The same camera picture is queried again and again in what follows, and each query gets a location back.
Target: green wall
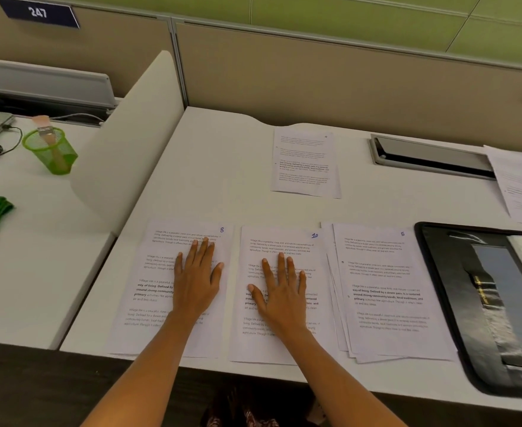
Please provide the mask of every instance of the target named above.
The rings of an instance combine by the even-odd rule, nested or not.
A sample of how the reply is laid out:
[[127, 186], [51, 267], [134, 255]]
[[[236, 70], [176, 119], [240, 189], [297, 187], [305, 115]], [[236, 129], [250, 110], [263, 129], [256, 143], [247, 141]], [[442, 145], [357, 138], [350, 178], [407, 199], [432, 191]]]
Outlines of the green wall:
[[522, 63], [522, 0], [82, 0]]

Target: number 247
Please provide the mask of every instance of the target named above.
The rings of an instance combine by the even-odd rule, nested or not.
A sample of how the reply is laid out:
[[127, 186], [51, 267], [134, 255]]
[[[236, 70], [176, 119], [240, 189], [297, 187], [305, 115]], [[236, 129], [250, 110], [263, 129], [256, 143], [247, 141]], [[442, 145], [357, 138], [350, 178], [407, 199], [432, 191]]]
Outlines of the number 247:
[[47, 12], [45, 9], [40, 9], [38, 7], [28, 7], [28, 10], [31, 12], [33, 17], [47, 17]]

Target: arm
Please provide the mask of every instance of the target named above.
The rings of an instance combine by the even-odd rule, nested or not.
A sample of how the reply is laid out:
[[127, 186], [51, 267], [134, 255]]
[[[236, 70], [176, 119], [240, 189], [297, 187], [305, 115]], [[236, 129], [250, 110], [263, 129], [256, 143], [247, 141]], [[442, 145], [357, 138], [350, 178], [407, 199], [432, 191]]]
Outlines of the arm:
[[219, 290], [223, 263], [211, 271], [214, 245], [194, 241], [182, 270], [174, 265], [173, 309], [129, 369], [104, 395], [82, 427], [158, 427], [162, 424], [178, 365], [194, 323]]
[[292, 258], [279, 253], [277, 279], [263, 259], [269, 300], [249, 285], [261, 317], [285, 344], [334, 427], [405, 427], [382, 402], [336, 362], [307, 329], [307, 276], [297, 278]]

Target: white curved divider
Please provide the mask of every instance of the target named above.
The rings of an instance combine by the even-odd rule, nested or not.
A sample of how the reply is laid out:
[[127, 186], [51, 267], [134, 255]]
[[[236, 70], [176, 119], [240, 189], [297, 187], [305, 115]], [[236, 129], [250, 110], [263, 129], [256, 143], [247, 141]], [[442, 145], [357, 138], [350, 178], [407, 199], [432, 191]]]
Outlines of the white curved divider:
[[176, 68], [163, 50], [79, 153], [73, 192], [116, 236], [183, 113]]

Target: beige partition panel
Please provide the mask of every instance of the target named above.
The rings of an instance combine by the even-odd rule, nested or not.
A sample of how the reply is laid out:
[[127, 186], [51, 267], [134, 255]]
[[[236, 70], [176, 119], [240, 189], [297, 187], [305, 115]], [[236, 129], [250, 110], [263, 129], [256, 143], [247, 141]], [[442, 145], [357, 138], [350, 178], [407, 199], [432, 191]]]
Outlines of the beige partition panel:
[[80, 29], [9, 19], [0, 8], [0, 59], [106, 73], [123, 97], [161, 50], [166, 21], [74, 7]]
[[522, 70], [177, 24], [191, 106], [522, 151]]

